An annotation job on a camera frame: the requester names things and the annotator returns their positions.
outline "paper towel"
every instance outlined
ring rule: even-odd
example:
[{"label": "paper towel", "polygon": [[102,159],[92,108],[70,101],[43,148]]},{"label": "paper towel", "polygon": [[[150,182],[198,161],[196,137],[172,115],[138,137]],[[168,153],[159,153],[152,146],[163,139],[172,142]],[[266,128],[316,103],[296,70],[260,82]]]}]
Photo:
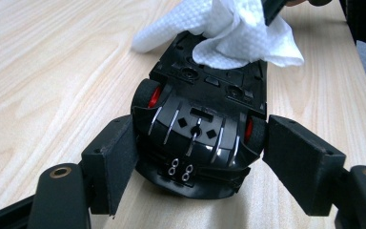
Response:
[{"label": "paper towel", "polygon": [[183,0],[140,31],[132,49],[148,52],[182,31],[208,39],[193,50],[193,60],[216,69],[233,69],[262,59],[279,67],[304,62],[289,25],[277,16],[264,24],[261,0]]}]

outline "black plastic device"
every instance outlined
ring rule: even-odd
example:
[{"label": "black plastic device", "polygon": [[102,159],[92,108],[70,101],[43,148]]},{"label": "black plastic device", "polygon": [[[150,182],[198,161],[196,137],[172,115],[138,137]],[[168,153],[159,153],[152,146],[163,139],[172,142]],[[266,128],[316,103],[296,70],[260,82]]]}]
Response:
[{"label": "black plastic device", "polygon": [[197,65],[192,52],[203,39],[179,34],[138,86],[136,170],[188,198],[226,198],[264,147],[267,64],[227,71]]}]

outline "toy car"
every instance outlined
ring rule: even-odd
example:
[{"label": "toy car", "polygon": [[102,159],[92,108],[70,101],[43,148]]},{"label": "toy car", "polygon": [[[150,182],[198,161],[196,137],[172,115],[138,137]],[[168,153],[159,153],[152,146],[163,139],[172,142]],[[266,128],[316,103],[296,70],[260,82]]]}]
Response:
[{"label": "toy car", "polygon": [[227,198],[264,147],[267,64],[226,71],[198,65],[192,52],[203,39],[179,34],[138,86],[136,170],[188,198]]}]

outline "wooden table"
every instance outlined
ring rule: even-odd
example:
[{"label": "wooden table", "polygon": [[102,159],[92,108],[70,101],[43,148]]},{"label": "wooden table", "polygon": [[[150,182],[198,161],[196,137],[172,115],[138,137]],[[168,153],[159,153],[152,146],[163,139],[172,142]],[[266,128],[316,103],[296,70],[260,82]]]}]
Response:
[{"label": "wooden table", "polygon": [[[35,192],[53,165],[80,153],[115,117],[167,46],[139,54],[132,37],[178,1],[0,1],[0,209]],[[337,1],[281,13],[305,57],[268,70],[269,114],[297,120],[366,164],[366,75]],[[252,165],[238,195],[176,197],[134,172],[115,219],[93,228],[332,228],[309,218],[270,168]]]}]

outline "black plastic arm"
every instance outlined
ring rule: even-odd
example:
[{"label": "black plastic arm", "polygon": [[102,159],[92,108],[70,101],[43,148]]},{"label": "black plastic arm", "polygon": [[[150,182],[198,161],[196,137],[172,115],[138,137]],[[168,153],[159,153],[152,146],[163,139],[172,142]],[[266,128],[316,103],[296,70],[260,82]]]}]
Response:
[{"label": "black plastic arm", "polygon": [[346,156],[298,124],[269,117],[263,160],[309,216],[338,209],[336,228],[366,228],[366,166],[343,168]]},{"label": "black plastic arm", "polygon": [[115,215],[137,160],[132,117],[118,117],[83,151],[78,165],[49,168],[34,196],[0,210],[0,228],[91,228],[88,208]]}]

